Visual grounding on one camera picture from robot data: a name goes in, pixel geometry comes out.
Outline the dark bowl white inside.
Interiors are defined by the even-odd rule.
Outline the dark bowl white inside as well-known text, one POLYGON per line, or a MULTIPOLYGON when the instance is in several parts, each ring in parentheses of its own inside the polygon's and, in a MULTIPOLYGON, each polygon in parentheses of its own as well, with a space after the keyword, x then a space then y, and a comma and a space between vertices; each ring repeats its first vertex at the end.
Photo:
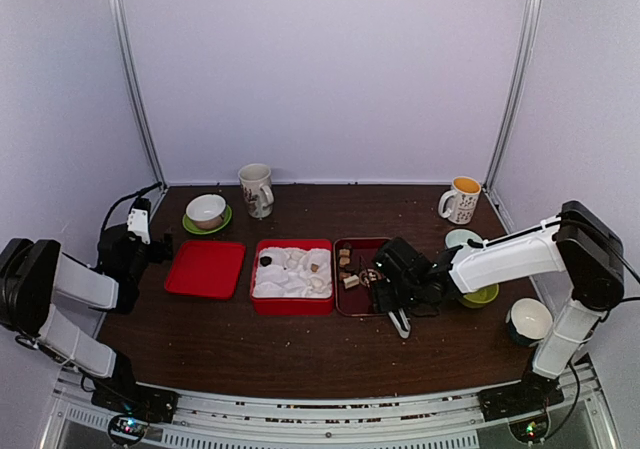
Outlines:
POLYGON ((549 333, 553 317, 540 301, 522 298, 511 306, 505 323, 508 335, 515 344, 534 347, 549 333))

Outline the lime green bowl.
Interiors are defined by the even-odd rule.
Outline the lime green bowl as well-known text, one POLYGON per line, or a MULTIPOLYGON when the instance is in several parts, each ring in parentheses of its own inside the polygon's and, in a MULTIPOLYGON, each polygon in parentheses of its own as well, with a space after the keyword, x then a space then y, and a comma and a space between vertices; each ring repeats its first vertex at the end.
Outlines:
POLYGON ((499 285, 493 284, 479 289, 476 292, 464 294, 459 302, 469 309, 481 309, 491 304, 499 295, 499 285))

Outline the tall white patterned mug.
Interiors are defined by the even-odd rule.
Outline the tall white patterned mug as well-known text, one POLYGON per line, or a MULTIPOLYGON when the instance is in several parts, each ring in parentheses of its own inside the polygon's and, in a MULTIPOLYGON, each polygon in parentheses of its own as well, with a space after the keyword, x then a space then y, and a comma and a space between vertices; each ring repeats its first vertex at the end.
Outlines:
POLYGON ((255 219, 268 217, 275 202, 270 167, 260 163, 248 164, 238 171, 238 177, 249 215, 255 219))

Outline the white paper cupcake liners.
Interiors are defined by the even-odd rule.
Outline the white paper cupcake liners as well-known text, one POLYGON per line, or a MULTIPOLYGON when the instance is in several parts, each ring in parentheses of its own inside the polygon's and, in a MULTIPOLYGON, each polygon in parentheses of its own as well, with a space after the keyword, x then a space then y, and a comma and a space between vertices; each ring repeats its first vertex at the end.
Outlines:
POLYGON ((331 252, 324 248, 304 250, 297 247, 267 247, 258 254, 257 269, 252 294, 257 299, 327 299, 333 294, 331 252), (298 263, 291 263, 292 251, 302 251, 304 256, 298 263), (263 267, 260 258, 269 256, 272 263, 263 267), (317 273, 311 265, 320 266, 317 273), (313 288, 312 278, 324 282, 322 288, 313 288))

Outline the white bowl on saucer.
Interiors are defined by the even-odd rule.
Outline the white bowl on saucer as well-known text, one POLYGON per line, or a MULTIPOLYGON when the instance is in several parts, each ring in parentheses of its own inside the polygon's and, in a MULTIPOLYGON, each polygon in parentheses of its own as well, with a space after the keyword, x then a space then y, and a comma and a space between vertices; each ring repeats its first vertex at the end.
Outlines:
POLYGON ((226 200, 216 194, 194 198, 186 207, 186 214, 200 227, 216 224, 227 207, 226 200))

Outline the light blue patterned bowl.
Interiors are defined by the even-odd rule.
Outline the light blue patterned bowl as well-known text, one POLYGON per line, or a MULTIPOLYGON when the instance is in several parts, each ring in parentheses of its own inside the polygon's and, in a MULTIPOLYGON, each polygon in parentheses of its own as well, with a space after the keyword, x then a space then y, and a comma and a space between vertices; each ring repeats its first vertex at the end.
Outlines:
POLYGON ((454 229, 445 236, 445 248, 452 249, 458 246, 482 248, 484 239, 477 233, 468 229, 454 229))

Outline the front aluminium rail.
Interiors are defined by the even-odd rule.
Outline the front aluminium rail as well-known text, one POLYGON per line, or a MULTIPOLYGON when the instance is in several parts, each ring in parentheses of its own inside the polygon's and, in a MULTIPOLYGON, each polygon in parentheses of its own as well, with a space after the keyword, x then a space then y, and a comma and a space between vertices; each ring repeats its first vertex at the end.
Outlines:
POLYGON ((478 389, 365 399, 275 399, 181 390, 170 423, 149 426, 138 448, 524 448, 527 421, 550 419, 546 448, 618 448, 593 366, 561 376, 563 402, 488 420, 478 389))

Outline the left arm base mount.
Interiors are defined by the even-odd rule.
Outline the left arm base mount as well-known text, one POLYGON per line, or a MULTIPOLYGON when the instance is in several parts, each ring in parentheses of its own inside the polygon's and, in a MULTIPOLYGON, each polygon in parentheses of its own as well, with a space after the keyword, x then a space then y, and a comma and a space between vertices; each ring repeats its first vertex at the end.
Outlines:
POLYGON ((133 396, 116 395, 107 388, 96 389, 91 403, 97 407, 150 423, 171 423, 179 395, 170 390, 137 386, 133 396))

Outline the green saucer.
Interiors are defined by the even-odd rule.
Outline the green saucer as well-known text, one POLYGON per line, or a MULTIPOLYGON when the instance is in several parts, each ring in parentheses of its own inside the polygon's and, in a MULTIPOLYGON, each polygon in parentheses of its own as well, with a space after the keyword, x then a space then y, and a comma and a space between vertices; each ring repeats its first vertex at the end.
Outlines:
POLYGON ((194 235, 200 236, 214 234, 222 231, 230 224, 232 215, 232 208, 227 206, 216 224, 205 224, 203 227, 200 227, 187 214, 184 214, 182 217, 182 226, 187 232, 194 235))

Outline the red chocolate tray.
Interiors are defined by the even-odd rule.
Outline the red chocolate tray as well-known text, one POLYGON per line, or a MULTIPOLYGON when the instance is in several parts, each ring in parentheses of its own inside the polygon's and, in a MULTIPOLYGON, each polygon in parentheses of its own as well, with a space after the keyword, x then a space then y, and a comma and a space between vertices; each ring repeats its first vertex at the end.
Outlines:
POLYGON ((374 269, 378 269, 373 258, 378 249, 388 241, 388 237, 364 237, 364 238, 342 238, 337 239, 333 244, 333 271, 335 286, 336 310, 347 317, 374 317, 371 315, 370 300, 367 290, 360 284, 350 289, 346 289, 343 280, 359 273, 359 257, 363 256, 367 264, 374 269), (347 249, 350 251, 349 257, 340 257, 339 251, 347 249), (346 267, 340 266, 341 258, 349 258, 350 264, 346 267))

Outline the red tin lid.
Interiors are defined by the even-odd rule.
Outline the red tin lid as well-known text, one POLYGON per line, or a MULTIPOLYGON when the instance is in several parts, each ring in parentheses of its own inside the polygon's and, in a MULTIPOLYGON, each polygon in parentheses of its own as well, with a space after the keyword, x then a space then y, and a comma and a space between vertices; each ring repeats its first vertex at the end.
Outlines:
POLYGON ((237 242, 187 241, 165 280, 168 293, 226 301, 232 298, 246 248, 237 242))

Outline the aluminium frame post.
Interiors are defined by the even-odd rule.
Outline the aluminium frame post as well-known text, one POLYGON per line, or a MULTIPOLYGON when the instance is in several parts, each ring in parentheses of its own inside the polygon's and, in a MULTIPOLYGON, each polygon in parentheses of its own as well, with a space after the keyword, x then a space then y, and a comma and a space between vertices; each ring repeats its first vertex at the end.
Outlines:
POLYGON ((494 151, 484 183, 485 191, 489 194, 495 190, 499 170, 506 155, 509 139, 515 125, 517 111, 523 95, 528 66, 531 62, 534 50, 542 4, 543 0, 525 0, 521 31, 511 82, 494 151))
POLYGON ((142 97, 141 86, 135 67, 124 0, 109 0, 109 5, 120 48, 128 97, 136 128, 141 138, 143 151, 151 168, 155 182, 160 184, 160 188, 162 190, 166 190, 168 185, 151 134, 146 108, 142 97))

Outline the white mug yellow inside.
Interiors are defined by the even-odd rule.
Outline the white mug yellow inside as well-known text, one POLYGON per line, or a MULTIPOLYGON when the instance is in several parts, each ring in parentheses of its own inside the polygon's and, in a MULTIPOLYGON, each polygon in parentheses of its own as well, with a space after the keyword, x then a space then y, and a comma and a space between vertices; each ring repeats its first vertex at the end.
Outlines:
POLYGON ((474 215, 481 192, 482 186, 475 179, 466 176, 454 178, 450 189, 443 193, 439 200, 439 216, 455 225, 468 224, 474 215))

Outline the left aluminium frame post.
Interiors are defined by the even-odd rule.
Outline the left aluminium frame post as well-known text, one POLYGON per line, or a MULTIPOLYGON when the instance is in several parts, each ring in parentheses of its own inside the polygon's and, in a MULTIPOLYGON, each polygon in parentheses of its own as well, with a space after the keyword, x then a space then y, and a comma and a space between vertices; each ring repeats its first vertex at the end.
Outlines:
POLYGON ((135 67, 124 0, 109 0, 109 5, 120 48, 128 97, 136 128, 141 138, 143 151, 151 168, 155 182, 160 184, 160 188, 162 190, 166 190, 168 185, 151 134, 146 108, 142 97, 141 86, 135 67))

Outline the white block chocolate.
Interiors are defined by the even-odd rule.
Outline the white block chocolate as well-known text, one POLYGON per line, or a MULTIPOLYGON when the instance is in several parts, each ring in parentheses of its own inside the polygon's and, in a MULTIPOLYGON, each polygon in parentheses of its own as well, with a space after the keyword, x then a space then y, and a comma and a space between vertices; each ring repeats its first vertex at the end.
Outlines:
POLYGON ((359 276, 358 275, 352 275, 352 276, 346 277, 343 280, 343 284, 344 284, 344 287, 346 289, 350 289, 350 288, 353 288, 355 286, 358 286, 360 284, 359 276))

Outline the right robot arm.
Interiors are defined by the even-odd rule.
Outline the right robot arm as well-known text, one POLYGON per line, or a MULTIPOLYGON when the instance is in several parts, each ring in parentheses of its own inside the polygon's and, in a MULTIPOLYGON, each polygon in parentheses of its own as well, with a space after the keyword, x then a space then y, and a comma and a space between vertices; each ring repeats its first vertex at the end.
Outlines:
POLYGON ((551 393, 550 380, 586 344, 598 321, 622 303, 626 283, 620 237, 577 200, 536 225, 491 240, 469 240, 429 260, 401 237, 386 241, 372 259, 375 309, 402 338, 411 334, 409 314, 437 314, 444 301, 493 284, 529 279, 563 282, 564 297, 548 297, 553 324, 534 352, 532 372, 513 388, 519 409, 535 409, 551 393))

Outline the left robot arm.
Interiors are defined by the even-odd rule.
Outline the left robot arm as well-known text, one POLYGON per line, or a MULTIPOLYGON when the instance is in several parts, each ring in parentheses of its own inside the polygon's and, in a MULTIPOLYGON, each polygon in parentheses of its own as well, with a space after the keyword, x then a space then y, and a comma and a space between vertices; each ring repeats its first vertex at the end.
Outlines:
POLYGON ((132 364, 67 316, 67 299, 100 313, 129 314, 140 296, 147 267, 173 259, 173 237, 146 240, 123 225, 106 229, 95 267, 82 263, 52 239, 13 238, 1 249, 1 325, 16 340, 72 364, 100 385, 123 413, 144 402, 132 364))

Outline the red tin box base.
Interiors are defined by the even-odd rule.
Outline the red tin box base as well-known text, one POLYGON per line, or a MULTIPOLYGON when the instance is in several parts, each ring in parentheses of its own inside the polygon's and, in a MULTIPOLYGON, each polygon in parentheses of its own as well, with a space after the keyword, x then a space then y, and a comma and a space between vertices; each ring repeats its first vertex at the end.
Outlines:
POLYGON ((250 285, 250 299, 254 309, 260 315, 269 316, 324 316, 333 311, 335 299, 334 275, 332 269, 332 244, 327 239, 265 239, 258 243, 253 261, 250 285), (253 296, 254 278, 257 269, 258 254, 267 247, 297 247, 304 250, 324 248, 331 252, 331 271, 333 294, 327 299, 257 299, 253 296))

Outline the metal serving tongs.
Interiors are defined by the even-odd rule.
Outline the metal serving tongs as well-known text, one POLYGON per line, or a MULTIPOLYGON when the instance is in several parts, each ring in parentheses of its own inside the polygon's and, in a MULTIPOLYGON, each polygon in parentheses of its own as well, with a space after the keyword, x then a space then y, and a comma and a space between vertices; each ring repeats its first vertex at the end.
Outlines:
POLYGON ((359 257, 360 285, 367 290, 371 315, 386 316, 402 339, 411 334, 410 320, 400 303, 396 289, 379 269, 370 267, 363 256, 359 257))

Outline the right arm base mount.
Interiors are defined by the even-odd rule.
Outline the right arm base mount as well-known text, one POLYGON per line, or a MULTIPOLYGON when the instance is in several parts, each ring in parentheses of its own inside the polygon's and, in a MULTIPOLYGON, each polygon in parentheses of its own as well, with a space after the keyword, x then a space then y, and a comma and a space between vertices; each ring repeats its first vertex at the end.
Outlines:
POLYGON ((543 412, 550 405, 565 400, 560 389, 542 394, 540 391, 524 389, 519 383, 484 389, 477 397, 486 422, 543 412))

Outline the right aluminium frame post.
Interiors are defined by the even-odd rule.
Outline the right aluminium frame post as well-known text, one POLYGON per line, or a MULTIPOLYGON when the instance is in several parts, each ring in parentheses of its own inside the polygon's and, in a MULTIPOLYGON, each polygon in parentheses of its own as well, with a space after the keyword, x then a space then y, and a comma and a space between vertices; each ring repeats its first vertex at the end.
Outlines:
POLYGON ((543 0, 525 0, 521 31, 511 82, 494 151, 484 183, 485 191, 489 194, 495 190, 499 170, 506 155, 509 139, 515 125, 517 111, 523 95, 528 66, 531 62, 534 50, 542 4, 543 0))

